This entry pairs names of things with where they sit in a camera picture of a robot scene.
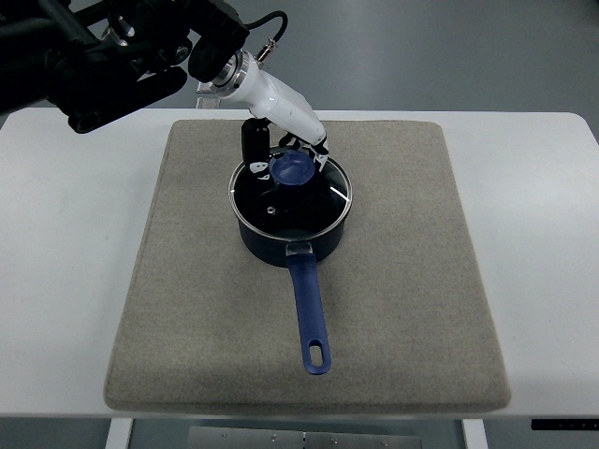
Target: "saucepan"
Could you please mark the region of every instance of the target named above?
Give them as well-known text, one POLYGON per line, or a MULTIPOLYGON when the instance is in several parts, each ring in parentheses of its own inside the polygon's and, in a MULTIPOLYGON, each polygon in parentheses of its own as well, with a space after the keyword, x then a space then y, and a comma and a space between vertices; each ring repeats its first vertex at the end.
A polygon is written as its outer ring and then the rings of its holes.
POLYGON ((347 175, 331 158, 319 170, 303 149, 274 148, 268 163, 237 166, 229 199, 247 249, 289 270, 304 368, 328 372, 331 355, 316 263, 342 238, 352 204, 347 175))

